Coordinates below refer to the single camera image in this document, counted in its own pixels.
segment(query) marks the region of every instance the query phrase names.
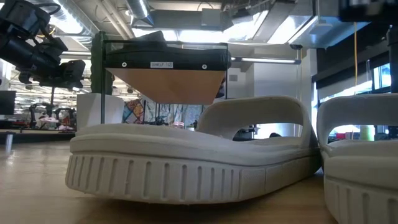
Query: white label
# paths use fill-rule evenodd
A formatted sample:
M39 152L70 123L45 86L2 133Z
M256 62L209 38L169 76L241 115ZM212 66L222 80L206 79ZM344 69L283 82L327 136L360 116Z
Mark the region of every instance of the white label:
M173 68L173 62L151 62L151 68Z

